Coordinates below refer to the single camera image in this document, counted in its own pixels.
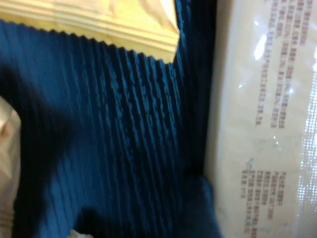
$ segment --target dark blue cloth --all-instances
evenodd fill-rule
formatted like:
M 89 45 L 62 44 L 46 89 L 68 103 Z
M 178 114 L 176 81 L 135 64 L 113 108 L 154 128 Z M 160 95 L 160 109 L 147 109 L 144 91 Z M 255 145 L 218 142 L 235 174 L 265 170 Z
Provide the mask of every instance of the dark blue cloth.
M 173 64 L 0 21 L 0 95 L 22 119 L 14 237 L 175 237 L 202 171 L 211 1 L 176 0 Z

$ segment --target plastic package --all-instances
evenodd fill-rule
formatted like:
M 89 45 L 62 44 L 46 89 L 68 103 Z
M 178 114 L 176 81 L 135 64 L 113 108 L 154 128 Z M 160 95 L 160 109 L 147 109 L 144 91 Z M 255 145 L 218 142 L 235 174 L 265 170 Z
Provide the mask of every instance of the plastic package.
M 220 0 L 205 174 L 225 238 L 317 237 L 317 1 Z
M 179 40 L 174 0 L 0 0 L 0 18 L 84 35 L 166 63 Z
M 11 237 L 20 180 L 20 128 L 16 111 L 0 97 L 0 238 Z

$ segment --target blue fabric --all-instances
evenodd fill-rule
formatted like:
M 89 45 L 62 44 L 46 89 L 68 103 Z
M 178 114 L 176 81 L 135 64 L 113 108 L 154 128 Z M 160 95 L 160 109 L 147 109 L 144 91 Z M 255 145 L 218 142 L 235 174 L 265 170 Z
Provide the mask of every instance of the blue fabric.
M 22 119 L 14 237 L 175 237 L 201 173 L 211 1 L 176 0 L 173 64 L 0 21 L 0 95 Z

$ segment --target blue pleated fabric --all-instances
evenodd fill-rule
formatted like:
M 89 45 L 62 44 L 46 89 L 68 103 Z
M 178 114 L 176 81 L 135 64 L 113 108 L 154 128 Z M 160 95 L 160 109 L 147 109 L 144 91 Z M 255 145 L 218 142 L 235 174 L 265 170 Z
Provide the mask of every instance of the blue pleated fabric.
M 0 95 L 22 119 L 13 236 L 175 237 L 202 171 L 214 4 L 176 0 L 173 64 L 0 21 Z

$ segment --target yellow packaging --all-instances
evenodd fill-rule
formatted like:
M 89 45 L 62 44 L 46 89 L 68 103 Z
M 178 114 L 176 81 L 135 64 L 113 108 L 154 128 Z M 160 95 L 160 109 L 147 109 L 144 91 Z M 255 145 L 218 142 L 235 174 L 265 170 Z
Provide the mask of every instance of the yellow packaging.
M 166 63 L 179 39 L 174 0 L 0 0 L 0 18 L 84 35 Z

